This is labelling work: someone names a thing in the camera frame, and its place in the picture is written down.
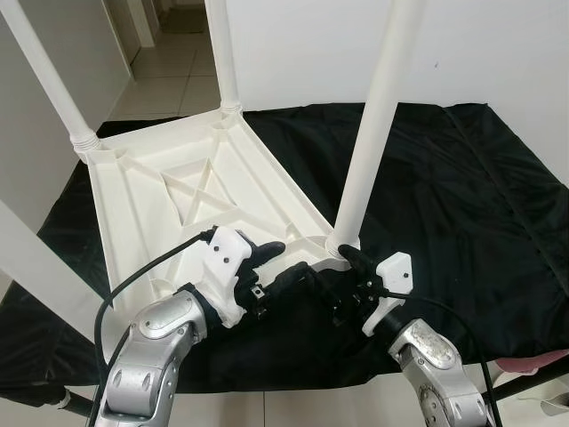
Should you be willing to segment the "brown door mat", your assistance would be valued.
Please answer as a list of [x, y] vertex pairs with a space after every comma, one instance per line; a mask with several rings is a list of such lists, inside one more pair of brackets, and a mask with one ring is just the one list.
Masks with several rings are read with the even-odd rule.
[[168, 34], [200, 34], [208, 31], [204, 7], [173, 7], [160, 18], [160, 28]]

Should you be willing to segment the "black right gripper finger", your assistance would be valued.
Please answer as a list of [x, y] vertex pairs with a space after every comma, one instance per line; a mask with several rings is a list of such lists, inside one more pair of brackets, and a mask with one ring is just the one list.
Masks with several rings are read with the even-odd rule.
[[345, 244], [338, 247], [338, 252], [349, 262], [350, 271], [355, 274], [357, 279], [370, 279], [375, 276], [377, 261], [363, 252], [362, 249]]

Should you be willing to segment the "white door frame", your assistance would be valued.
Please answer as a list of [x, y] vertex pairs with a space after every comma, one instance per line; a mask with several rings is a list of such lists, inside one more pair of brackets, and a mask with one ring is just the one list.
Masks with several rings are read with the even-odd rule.
[[134, 32], [141, 48], [153, 49], [157, 46], [160, 33], [158, 0], [125, 0]]

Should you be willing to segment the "white plastic table top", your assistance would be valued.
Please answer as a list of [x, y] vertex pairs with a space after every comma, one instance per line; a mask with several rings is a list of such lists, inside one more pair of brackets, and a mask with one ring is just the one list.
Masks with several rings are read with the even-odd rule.
[[313, 103], [193, 117], [107, 122], [41, 228], [93, 290], [108, 293], [143, 264], [220, 225], [284, 252], [257, 269], [344, 271], [325, 247], [357, 137], [362, 103]]

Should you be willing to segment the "pink fabric slipper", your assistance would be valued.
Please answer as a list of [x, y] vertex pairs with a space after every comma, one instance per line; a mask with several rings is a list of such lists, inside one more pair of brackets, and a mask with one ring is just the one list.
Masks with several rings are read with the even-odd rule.
[[557, 362], [559, 359], [564, 359], [568, 355], [569, 350], [553, 350], [552, 352], [545, 352], [532, 357], [500, 358], [494, 362], [504, 373], [533, 375], [541, 367], [552, 365], [552, 363]]

